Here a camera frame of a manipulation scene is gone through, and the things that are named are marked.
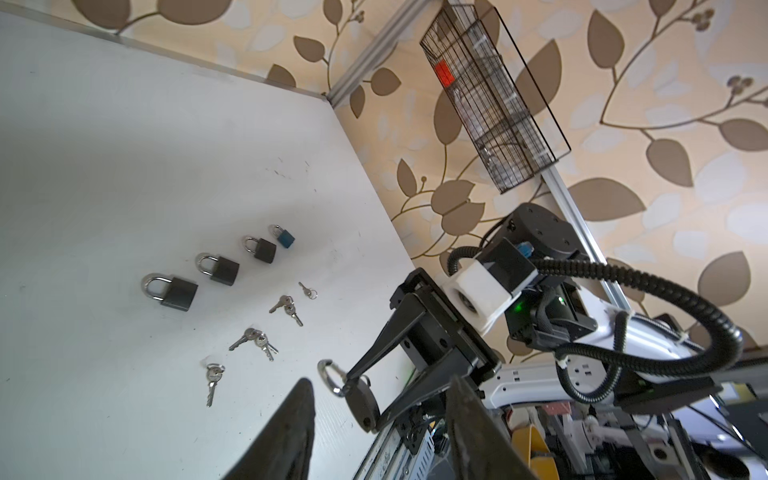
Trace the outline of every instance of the blue padlock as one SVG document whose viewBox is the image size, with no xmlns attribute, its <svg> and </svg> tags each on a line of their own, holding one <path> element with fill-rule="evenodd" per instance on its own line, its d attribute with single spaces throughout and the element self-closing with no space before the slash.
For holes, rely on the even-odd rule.
<svg viewBox="0 0 768 480">
<path fill-rule="evenodd" d="M 280 242 L 280 245 L 282 245 L 285 248 L 290 247 L 293 245 L 293 241 L 295 238 L 293 238 L 293 235 L 288 233 L 288 230 L 285 230 L 280 225 L 273 225 L 272 227 L 272 235 L 277 238 L 277 241 Z"/>
</svg>

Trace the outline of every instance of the wallpaper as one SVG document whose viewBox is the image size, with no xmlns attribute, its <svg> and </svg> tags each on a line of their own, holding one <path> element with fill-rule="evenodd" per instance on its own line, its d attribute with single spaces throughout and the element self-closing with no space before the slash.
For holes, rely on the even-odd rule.
<svg viewBox="0 0 768 480">
<path fill-rule="evenodd" d="M 327 93 L 402 0 L 6 0 Z"/>
<path fill-rule="evenodd" d="M 481 13 L 492 7 L 486 0 L 475 6 Z M 493 6 L 572 147 L 558 171 L 609 262 L 700 292 L 742 327 L 748 346 L 768 342 L 760 314 L 768 286 L 768 3 Z M 414 22 L 418 34 L 381 67 L 400 80 L 396 90 L 381 96 L 363 82 L 336 112 L 414 264 L 444 280 L 450 251 L 476 245 L 521 202 L 559 210 L 539 179 L 503 195 L 492 186 L 419 46 L 435 14 Z M 524 84 L 498 18 L 484 24 Z M 536 120 L 552 138 L 552 119 Z M 625 293 L 640 311 L 693 322 L 654 297 Z M 698 328 L 691 335 L 708 342 Z M 508 339 L 503 322 L 486 340 L 506 362 L 531 353 Z"/>
</svg>

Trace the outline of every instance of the black wire mesh basket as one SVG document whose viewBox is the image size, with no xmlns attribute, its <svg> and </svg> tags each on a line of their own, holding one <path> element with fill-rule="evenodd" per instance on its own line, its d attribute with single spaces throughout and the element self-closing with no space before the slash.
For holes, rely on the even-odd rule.
<svg viewBox="0 0 768 480">
<path fill-rule="evenodd" d="M 555 156 L 550 141 L 542 134 L 490 40 L 483 23 L 487 15 L 498 16 L 499 24 L 504 25 L 495 8 L 479 18 L 474 5 L 446 4 L 429 26 L 421 46 L 485 169 L 498 190 L 504 193 L 556 163 L 571 152 L 571 147 L 535 85 L 535 93 L 546 105 L 542 113 L 550 115 L 555 126 L 548 129 L 550 141 L 564 144 L 564 150 L 558 149 L 559 156 Z M 504 34 L 509 36 L 527 70 L 506 25 L 501 32 Z"/>
</svg>

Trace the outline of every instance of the beige wall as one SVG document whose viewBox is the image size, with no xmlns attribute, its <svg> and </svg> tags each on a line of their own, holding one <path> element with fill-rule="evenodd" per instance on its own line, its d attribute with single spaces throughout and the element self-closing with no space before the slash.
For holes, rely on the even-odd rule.
<svg viewBox="0 0 768 480">
<path fill-rule="evenodd" d="M 605 254 L 699 290 L 768 342 L 768 3 L 496 6 L 539 82 L 556 85 L 551 108 L 573 149 L 558 170 Z M 434 15 L 413 30 L 424 32 Z M 441 256 L 477 244 L 539 180 L 498 195 L 439 100 L 420 37 L 402 41 L 384 65 L 402 81 L 396 91 L 381 97 L 364 84 L 359 118 L 350 106 L 337 115 L 414 264 L 444 276 Z M 498 49 L 516 78 L 521 64 L 503 34 Z M 536 201 L 553 206 L 551 195 Z M 675 311 L 653 297 L 636 305 Z M 509 360 L 503 323 L 487 340 Z"/>
<path fill-rule="evenodd" d="M 316 93 L 329 90 L 402 4 L 402 0 L 7 1 Z"/>
</svg>

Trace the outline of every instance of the key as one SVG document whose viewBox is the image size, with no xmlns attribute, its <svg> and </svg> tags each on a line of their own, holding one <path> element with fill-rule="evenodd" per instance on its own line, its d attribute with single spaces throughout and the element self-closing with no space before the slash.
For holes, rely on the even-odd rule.
<svg viewBox="0 0 768 480">
<path fill-rule="evenodd" d="M 272 352 L 270 350 L 273 350 L 275 353 L 280 353 L 277 351 L 275 347 L 272 346 L 270 343 L 270 340 L 266 337 L 266 333 L 256 330 L 256 338 L 253 339 L 254 342 L 256 342 L 256 346 L 259 347 L 266 353 L 266 357 L 270 359 L 270 362 L 274 362 L 275 359 L 272 356 Z"/>
<path fill-rule="evenodd" d="M 301 290 L 304 290 L 304 295 L 308 296 L 310 300 L 314 300 L 317 298 L 317 290 L 306 288 L 303 283 L 299 282 L 299 286 L 301 287 Z"/>
<path fill-rule="evenodd" d="M 293 303 L 293 299 L 287 295 L 283 295 L 280 297 L 280 301 L 277 302 L 277 305 L 270 309 L 270 313 L 275 313 L 281 306 L 290 305 L 291 303 Z"/>
<path fill-rule="evenodd" d="M 224 365 L 219 363 L 209 363 L 207 365 L 208 371 L 206 377 L 208 378 L 208 403 L 207 406 L 214 404 L 214 393 L 216 392 L 216 384 L 221 380 L 221 375 L 224 373 Z"/>
<path fill-rule="evenodd" d="M 245 329 L 243 336 L 241 336 L 235 343 L 232 344 L 230 351 L 235 350 L 238 346 L 243 345 L 248 340 L 253 339 L 256 339 L 256 330 L 251 328 Z"/>
<path fill-rule="evenodd" d="M 290 315 L 292 318 L 296 320 L 296 323 L 299 324 L 299 326 L 304 326 L 303 323 L 301 323 L 301 320 L 299 319 L 299 316 L 296 315 L 296 306 L 291 303 L 290 305 L 285 305 L 284 309 L 288 315 Z"/>
</svg>

